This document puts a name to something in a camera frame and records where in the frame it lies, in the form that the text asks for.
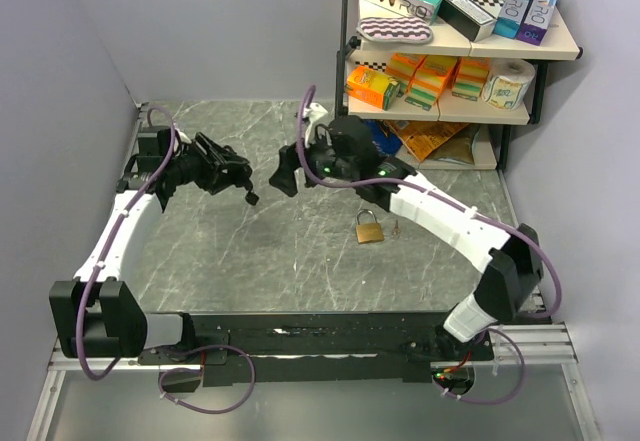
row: orange box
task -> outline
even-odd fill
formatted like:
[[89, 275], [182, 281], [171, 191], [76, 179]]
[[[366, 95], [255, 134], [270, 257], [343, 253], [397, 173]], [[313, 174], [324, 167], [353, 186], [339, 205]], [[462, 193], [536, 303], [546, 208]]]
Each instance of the orange box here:
[[358, 66], [347, 78], [345, 91], [360, 101], [383, 110], [396, 98], [400, 89], [398, 80], [366, 66]]

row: black box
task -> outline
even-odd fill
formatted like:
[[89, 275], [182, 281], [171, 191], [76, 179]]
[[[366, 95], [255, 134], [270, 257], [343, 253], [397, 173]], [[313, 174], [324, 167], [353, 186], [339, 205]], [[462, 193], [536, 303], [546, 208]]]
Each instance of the black box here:
[[481, 41], [491, 36], [497, 21], [472, 0], [442, 0], [438, 16], [469, 41]]

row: toilet paper roll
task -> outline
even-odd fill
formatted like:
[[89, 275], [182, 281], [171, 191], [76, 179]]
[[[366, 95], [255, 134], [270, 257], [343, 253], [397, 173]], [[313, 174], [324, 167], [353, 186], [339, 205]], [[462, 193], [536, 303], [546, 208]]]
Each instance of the toilet paper roll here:
[[492, 59], [482, 99], [494, 108], [516, 109], [535, 75], [535, 68], [521, 59]]

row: zigzag patterned pouch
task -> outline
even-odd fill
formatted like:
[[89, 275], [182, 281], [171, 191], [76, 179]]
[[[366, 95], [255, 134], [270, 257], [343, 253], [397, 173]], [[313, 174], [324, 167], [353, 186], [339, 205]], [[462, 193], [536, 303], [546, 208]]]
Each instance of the zigzag patterned pouch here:
[[419, 18], [362, 18], [356, 28], [376, 43], [426, 44], [433, 39], [429, 25]]

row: black shelf frame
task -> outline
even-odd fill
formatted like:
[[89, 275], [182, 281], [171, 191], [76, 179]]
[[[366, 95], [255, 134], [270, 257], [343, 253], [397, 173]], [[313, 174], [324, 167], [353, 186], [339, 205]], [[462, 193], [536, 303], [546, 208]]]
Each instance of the black shelf frame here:
[[[351, 36], [347, 41], [347, 22], [349, 16], [349, 0], [342, 0], [342, 12], [340, 19], [340, 49], [336, 53], [336, 92], [335, 92], [335, 115], [348, 114], [348, 108], [344, 104], [344, 83], [345, 83], [345, 66], [347, 59], [351, 56], [351, 53], [360, 47], [361, 41], [357, 36]], [[576, 59], [582, 57], [583, 49], [580, 47], [580, 51], [576, 56]], [[531, 110], [529, 112], [529, 122], [527, 125], [535, 125], [540, 122], [542, 117], [542, 104], [544, 101], [544, 91], [547, 86], [547, 72], [550, 63], [557, 61], [548, 60], [527, 60], [529, 63], [536, 66], [536, 79], [534, 83], [533, 102]], [[509, 158], [509, 144], [511, 142], [511, 131], [513, 125], [511, 124], [498, 124], [496, 126], [501, 127], [500, 134], [500, 155], [496, 165], [497, 170], [505, 171], [507, 168], [507, 161]]]

